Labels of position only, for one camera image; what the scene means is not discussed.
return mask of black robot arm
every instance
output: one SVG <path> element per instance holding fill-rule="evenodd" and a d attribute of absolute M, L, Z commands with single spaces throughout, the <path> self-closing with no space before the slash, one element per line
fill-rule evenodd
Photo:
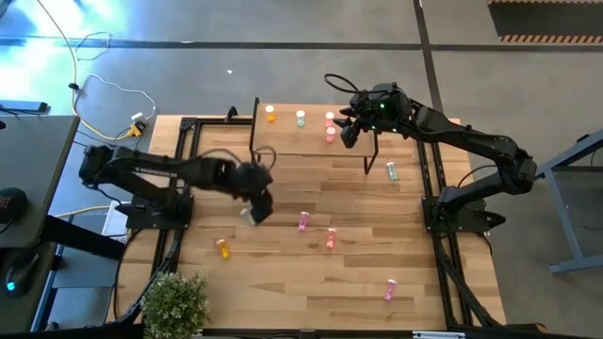
<path fill-rule="evenodd" d="M 341 79 L 335 74 L 325 75 L 330 85 L 332 76 Z M 396 83 L 347 92 L 354 93 L 350 106 L 340 111 L 347 118 L 335 122 L 342 127 L 341 138 L 348 148 L 354 146 L 360 132 L 372 130 L 429 143 L 444 142 L 495 162 L 497 173 L 460 188 L 445 187 L 437 204 L 439 217 L 453 217 L 468 203 L 497 193 L 522 194 L 531 190 L 536 164 L 510 137 L 488 135 L 471 125 L 453 123 L 443 113 L 408 98 Z"/>
<path fill-rule="evenodd" d="M 163 213 L 177 215 L 182 194 L 169 187 L 158 187 L 138 173 L 182 180 L 186 185 L 249 201 L 253 220 L 258 224 L 272 213 L 272 197 L 268 191 L 272 177 L 260 164 L 238 164 L 231 159 L 203 155 L 177 160 L 124 147 L 89 146 L 79 176 L 85 186 L 113 184 L 143 198 Z"/>

